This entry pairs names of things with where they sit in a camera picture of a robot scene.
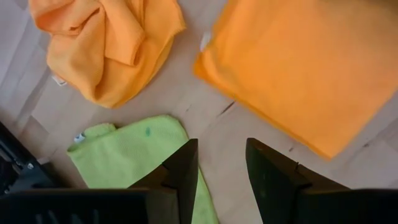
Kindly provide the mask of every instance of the orange microfiber cloth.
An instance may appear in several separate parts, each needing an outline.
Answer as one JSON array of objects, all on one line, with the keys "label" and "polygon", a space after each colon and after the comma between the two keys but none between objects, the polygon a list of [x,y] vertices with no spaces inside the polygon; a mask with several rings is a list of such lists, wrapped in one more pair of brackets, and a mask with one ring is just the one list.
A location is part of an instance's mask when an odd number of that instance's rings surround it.
[{"label": "orange microfiber cloth", "polygon": [[185,28],[176,0],[29,0],[52,38],[47,63],[92,102],[114,108],[137,95]]},{"label": "orange microfiber cloth", "polygon": [[398,4],[230,0],[195,73],[325,158],[398,89]]}]

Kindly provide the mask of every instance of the laminate floor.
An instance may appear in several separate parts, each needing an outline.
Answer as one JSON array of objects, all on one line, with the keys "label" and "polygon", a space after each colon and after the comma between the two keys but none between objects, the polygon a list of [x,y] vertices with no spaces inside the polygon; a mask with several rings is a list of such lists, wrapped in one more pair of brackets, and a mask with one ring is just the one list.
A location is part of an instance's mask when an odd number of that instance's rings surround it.
[{"label": "laminate floor", "polygon": [[178,118],[199,139],[199,160],[221,223],[261,223],[246,171],[247,137],[351,188],[398,188],[398,94],[345,151],[324,161],[192,72],[202,34],[225,0],[179,0],[187,29],[150,85],[123,107],[108,110],[58,86],[45,63],[48,36],[29,17],[24,0],[0,2],[0,120],[37,158],[48,157],[75,187],[85,187],[66,156],[73,137],[94,124],[123,126],[157,114]]}]

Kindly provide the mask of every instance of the crumpled orange cloth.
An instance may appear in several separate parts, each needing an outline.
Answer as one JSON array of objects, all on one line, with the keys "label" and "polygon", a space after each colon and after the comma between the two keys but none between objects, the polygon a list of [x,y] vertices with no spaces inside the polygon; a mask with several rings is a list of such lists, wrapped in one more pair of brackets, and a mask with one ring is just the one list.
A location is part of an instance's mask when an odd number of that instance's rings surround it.
[{"label": "crumpled orange cloth", "polygon": [[51,34],[47,63],[88,100],[107,108],[137,95],[185,28],[176,0],[29,0]]},{"label": "crumpled orange cloth", "polygon": [[230,0],[195,73],[325,158],[398,89],[398,4]]}]

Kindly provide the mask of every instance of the light wood surface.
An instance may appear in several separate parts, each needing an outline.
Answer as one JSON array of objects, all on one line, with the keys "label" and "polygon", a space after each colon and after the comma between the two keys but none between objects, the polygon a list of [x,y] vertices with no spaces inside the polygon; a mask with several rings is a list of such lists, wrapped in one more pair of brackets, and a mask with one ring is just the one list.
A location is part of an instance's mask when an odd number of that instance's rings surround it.
[{"label": "light wood surface", "polygon": [[170,114],[191,138],[199,139],[200,165],[221,223],[261,223],[244,157],[248,137],[348,187],[398,188],[398,94],[345,151],[324,161],[194,76],[201,36],[211,29],[224,2],[179,0],[188,29],[175,39],[169,59],[142,93],[108,110],[52,80],[45,64],[48,36],[34,27],[24,0],[3,0],[0,11],[7,6],[18,21],[6,27],[13,38],[0,39],[9,42],[0,45],[7,62],[0,67],[0,120],[34,156],[49,157],[62,177],[85,187],[65,154],[76,134],[102,122],[123,126]]}]

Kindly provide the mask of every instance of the yellow-green towel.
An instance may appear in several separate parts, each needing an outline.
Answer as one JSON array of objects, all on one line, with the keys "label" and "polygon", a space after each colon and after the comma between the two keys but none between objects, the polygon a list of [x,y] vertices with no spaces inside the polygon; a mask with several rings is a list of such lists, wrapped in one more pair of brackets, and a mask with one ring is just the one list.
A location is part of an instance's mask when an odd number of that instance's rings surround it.
[{"label": "yellow-green towel", "polygon": [[[137,182],[188,141],[179,121],[155,116],[116,129],[100,124],[83,133],[68,155],[89,188],[127,188]],[[216,224],[210,193],[199,170],[193,224]]]}]

